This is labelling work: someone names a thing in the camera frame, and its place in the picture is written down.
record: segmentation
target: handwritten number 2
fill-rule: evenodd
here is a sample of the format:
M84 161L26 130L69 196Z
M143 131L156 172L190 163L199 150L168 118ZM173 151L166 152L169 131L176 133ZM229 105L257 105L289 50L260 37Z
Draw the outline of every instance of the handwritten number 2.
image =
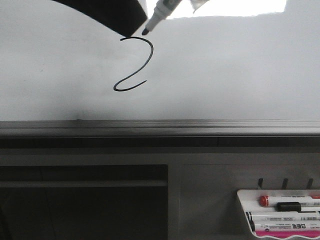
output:
M124 88L124 89L119 89L117 88L117 86L122 83L123 81L131 78L133 75L137 74L140 70L142 70L147 64L148 62L150 61L152 55L154 54L154 46L152 45L152 43L150 41L148 41L147 39L144 39L142 37L138 37L138 36L129 36L129 37L125 37L125 38L121 38L120 41L123 41L123 40L127 40L127 39L139 39L139 40L142 40L142 41L145 41L146 43L148 43L151 47L151 52L150 52L150 55L148 57L148 59L146 60L146 62L137 70L135 71L134 73L130 74L129 76L121 79L120 81L118 81L114 86L113 86L113 90L117 91L117 92L124 92L124 91L128 91L128 90L131 90L131 89L134 89L138 86L140 86L141 84L144 84L147 80L143 81L143 82L140 82L139 84L135 85L135 86L132 86L132 87L129 87L129 88Z

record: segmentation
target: red marker cap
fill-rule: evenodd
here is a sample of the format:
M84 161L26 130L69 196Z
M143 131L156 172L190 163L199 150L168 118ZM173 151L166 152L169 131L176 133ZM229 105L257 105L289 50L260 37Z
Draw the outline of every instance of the red marker cap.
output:
M262 207L267 207L269 205L269 201L268 201L268 196L261 196L259 198L259 204L262 206Z

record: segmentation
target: marker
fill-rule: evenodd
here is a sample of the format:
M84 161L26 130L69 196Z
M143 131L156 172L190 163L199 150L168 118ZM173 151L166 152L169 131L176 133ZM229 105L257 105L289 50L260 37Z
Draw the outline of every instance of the marker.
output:
M161 21L166 19L176 9L182 0L159 0L154 8L151 19L145 26L142 35L147 35Z
M253 232L320 232L320 221L251 221L250 226Z
M320 231L255 231L255 234L259 237L271 236L280 239L285 239L293 235L316 238L320 236Z
M320 220L319 211L248 211L249 221L315 221Z
M262 207L275 207L277 203L299 202L301 207L320 207L320 196L261 196Z

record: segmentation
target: marker holder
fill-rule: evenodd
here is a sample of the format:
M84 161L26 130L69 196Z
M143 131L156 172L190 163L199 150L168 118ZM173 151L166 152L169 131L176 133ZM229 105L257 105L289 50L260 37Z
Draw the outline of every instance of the marker holder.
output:
M262 189L262 190L246 190L241 189L237 192L238 203L241 207L241 223L247 233L247 239L249 240L305 240L305 239L320 239L319 236L307 237L301 235L292 235L286 238L275 237L275 236L257 236L250 227L249 220L246 216L246 212L277 212L275 207L263 207L259 205L260 196L319 196L320 190L315 189L301 189L301 190L274 190L274 189ZM308 207L308 211L320 211L320 206Z

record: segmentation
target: whiteboard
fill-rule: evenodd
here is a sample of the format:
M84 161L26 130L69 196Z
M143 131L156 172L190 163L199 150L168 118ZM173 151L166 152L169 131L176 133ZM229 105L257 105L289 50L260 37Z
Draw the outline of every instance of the whiteboard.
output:
M319 0L288 0L162 21L119 87L147 82L116 92L148 44L51 0L0 0L0 121L319 120L319 16Z

